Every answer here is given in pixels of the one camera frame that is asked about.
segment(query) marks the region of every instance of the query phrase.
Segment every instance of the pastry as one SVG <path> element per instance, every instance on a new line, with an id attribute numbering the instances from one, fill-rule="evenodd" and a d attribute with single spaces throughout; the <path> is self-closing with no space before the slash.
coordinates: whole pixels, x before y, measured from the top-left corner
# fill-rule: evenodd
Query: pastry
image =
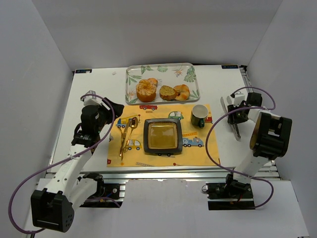
<path id="1" fill-rule="evenodd" d="M 152 84 L 154 84 L 156 87 L 158 86 L 158 81 L 156 78 L 148 78 L 148 81 L 150 81 Z"/>
<path id="2" fill-rule="evenodd" d="M 137 91 L 137 97 L 141 102 L 149 103 L 157 96 L 157 87 L 149 80 L 140 80 L 135 88 Z"/>
<path id="3" fill-rule="evenodd" d="M 189 91 L 189 88 L 187 85 L 185 85 L 185 84 L 177 85 L 174 87 L 174 89 L 177 92 L 177 96 L 175 97 L 176 100 L 185 101 L 189 98 L 190 91 Z"/>
<path id="4" fill-rule="evenodd" d="M 159 96 L 163 100 L 170 101 L 170 100 L 173 100 L 176 98 L 177 92 L 175 89 L 173 89 L 169 86 L 163 85 L 163 86 L 161 86 L 161 88 L 159 90 Z"/>

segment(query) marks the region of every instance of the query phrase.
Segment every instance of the bread roll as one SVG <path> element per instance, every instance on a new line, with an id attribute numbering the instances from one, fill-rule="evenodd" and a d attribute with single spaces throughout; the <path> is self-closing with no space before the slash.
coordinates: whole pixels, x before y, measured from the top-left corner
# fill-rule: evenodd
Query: bread roll
<path id="1" fill-rule="evenodd" d="M 150 81 L 142 79 L 136 86 L 137 97 L 141 102 L 149 103 L 157 96 L 157 87 Z"/>
<path id="2" fill-rule="evenodd" d="M 189 98 L 190 91 L 189 91 L 189 88 L 187 85 L 185 85 L 185 84 L 177 85 L 174 87 L 174 89 L 177 92 L 177 97 L 175 97 L 175 100 L 185 101 Z"/>
<path id="3" fill-rule="evenodd" d="M 156 87 L 158 86 L 158 81 L 156 78 L 148 78 L 148 81 L 150 81 L 152 84 L 154 84 Z"/>

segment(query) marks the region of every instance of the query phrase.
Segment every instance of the green mug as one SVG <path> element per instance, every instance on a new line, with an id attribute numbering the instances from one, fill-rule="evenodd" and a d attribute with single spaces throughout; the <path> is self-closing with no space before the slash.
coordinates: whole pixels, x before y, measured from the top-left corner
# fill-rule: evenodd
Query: green mug
<path id="1" fill-rule="evenodd" d="M 208 108 L 204 105 L 195 105 L 192 109 L 192 114 L 190 116 L 190 121 L 194 126 L 203 128 L 205 126 L 205 121 L 208 117 Z"/>

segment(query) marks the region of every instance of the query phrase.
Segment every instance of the gray wall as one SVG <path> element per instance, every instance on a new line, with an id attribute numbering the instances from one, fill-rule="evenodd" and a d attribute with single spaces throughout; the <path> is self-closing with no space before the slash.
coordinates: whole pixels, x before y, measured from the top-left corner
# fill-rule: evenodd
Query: gray wall
<path id="1" fill-rule="evenodd" d="M 288 152 L 276 162 L 281 175 L 292 181 L 313 238 L 317 238 L 316 63 L 317 1 L 284 0 L 248 71 L 253 85 L 276 99 L 275 112 L 293 120 Z"/>
<path id="2" fill-rule="evenodd" d="M 19 238 L 8 219 L 9 198 L 48 164 L 72 74 L 31 0 L 0 1 L 0 32 L 0 236 Z M 22 227 L 38 179 L 14 201 Z"/>
<path id="3" fill-rule="evenodd" d="M 282 0 L 33 0 L 71 69 L 248 64 Z"/>

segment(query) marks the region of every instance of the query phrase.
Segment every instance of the yellow placemat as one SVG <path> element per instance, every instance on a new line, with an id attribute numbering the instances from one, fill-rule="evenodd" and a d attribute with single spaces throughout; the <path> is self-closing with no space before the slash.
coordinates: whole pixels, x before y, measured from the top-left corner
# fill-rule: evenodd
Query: yellow placemat
<path id="1" fill-rule="evenodd" d="M 141 105 L 125 106 L 122 116 L 116 120 L 111 130 L 107 166 L 109 167 L 133 167 L 133 166 L 214 166 L 208 158 L 205 150 L 205 141 L 208 131 L 212 126 L 210 106 L 205 105 L 209 110 L 209 116 L 204 128 L 195 127 L 190 122 L 193 104 L 185 105 Z M 116 127 L 125 127 L 129 118 L 137 117 L 139 125 L 133 130 L 130 139 L 129 150 L 124 153 L 123 161 L 119 157 L 121 132 Z M 176 118 L 181 119 L 183 134 L 183 151 L 177 155 L 158 156 L 148 154 L 143 149 L 144 121 L 152 118 Z M 215 139 L 215 132 L 211 133 L 208 142 L 208 149 L 211 156 L 219 161 L 218 147 Z"/>

